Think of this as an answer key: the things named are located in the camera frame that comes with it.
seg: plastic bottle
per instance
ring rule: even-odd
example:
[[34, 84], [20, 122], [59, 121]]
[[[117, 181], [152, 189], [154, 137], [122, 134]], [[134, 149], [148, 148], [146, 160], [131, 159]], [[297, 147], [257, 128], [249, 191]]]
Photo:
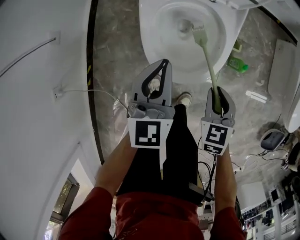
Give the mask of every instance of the plastic bottle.
[[233, 56], [228, 58], [227, 65], [240, 73], [246, 72], [249, 68], [249, 66], [245, 64], [242, 59], [235, 58]]

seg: power outlet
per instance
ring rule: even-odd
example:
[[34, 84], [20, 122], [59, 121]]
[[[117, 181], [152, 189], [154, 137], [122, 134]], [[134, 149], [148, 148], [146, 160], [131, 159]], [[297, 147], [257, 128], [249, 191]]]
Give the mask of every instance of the power outlet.
[[55, 101], [62, 98], [65, 94], [61, 86], [54, 88], [52, 91], [53, 91], [53, 96]]
[[244, 171], [244, 168], [245, 168], [244, 166], [241, 166], [241, 167], [237, 167], [237, 166], [236, 166], [236, 167], [233, 169], [233, 172], [234, 172], [234, 174], [236, 174], [236, 173], [239, 172], [239, 171], [242, 171], [242, 172], [243, 172], [243, 171]]

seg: floor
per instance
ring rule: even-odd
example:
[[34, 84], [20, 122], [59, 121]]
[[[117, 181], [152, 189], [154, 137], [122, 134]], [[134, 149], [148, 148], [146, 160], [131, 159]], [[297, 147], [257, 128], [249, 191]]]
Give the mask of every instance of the floor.
[[[218, 85], [236, 103], [235, 134], [230, 142], [230, 153], [232, 162], [244, 168], [236, 174], [236, 181], [238, 185], [263, 181], [266, 191], [287, 174], [281, 169], [281, 160], [265, 161], [249, 156], [262, 152], [260, 137], [274, 125], [281, 112], [280, 104], [272, 101], [267, 91], [277, 38], [290, 40], [263, 12], [251, 9], [238, 37], [242, 52], [235, 53], [249, 65], [249, 70], [241, 74], [224, 66], [218, 74]], [[137, 0], [99, 1], [93, 58], [95, 89], [110, 92], [127, 104], [133, 79], [148, 66], [140, 38]], [[200, 118], [204, 115], [210, 87], [208, 82], [173, 84], [174, 98], [184, 91], [193, 96], [187, 118], [188, 127], [197, 142], [201, 136]], [[246, 95], [247, 91], [265, 96], [266, 103], [250, 98]], [[101, 147], [106, 158], [124, 134], [126, 110], [105, 93], [95, 93], [95, 105]], [[284, 151], [277, 151], [274, 156], [269, 153], [265, 158], [282, 158], [284, 154]], [[199, 150], [199, 160], [210, 163], [211, 155]], [[199, 165], [199, 171], [206, 183], [207, 170]]]

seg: black pants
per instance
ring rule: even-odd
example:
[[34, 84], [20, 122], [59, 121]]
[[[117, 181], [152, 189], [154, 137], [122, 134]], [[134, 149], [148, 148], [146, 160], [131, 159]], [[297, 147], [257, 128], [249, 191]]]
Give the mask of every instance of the black pants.
[[197, 185], [198, 147], [187, 126], [184, 105], [175, 106], [175, 115], [166, 140], [163, 179], [159, 166], [159, 149], [139, 148], [117, 195], [151, 192], [174, 196], [198, 204], [188, 184]]

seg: sneaker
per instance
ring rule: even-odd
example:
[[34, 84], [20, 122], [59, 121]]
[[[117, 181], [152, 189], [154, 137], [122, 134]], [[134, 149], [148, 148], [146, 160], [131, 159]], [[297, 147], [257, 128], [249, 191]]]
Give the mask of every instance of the sneaker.
[[192, 103], [192, 95], [188, 92], [182, 93], [176, 101], [176, 105], [183, 104], [186, 108], [188, 108]]

